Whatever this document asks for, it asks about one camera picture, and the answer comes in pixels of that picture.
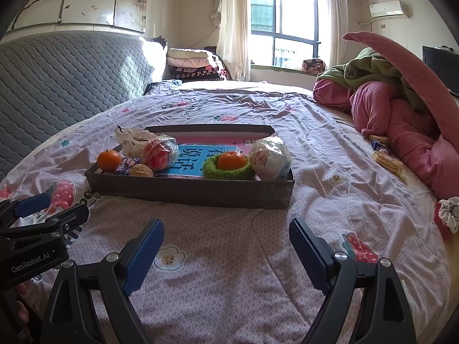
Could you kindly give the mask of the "person's left hand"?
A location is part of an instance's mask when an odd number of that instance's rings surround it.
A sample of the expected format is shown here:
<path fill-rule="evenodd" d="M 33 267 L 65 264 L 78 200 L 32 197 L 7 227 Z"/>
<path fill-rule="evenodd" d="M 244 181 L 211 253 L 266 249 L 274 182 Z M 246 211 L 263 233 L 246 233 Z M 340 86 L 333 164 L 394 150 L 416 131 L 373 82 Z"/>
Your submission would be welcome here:
<path fill-rule="evenodd" d="M 17 285 L 15 288 L 16 296 L 24 297 L 27 294 L 28 290 L 28 283 L 21 283 Z M 20 333 L 18 334 L 19 340 L 23 341 L 28 338 L 29 330 L 27 328 L 27 323 L 29 321 L 29 312 L 27 311 L 26 307 L 21 301 L 17 301 L 17 313 L 20 321 L 22 322 L 22 328 Z"/>

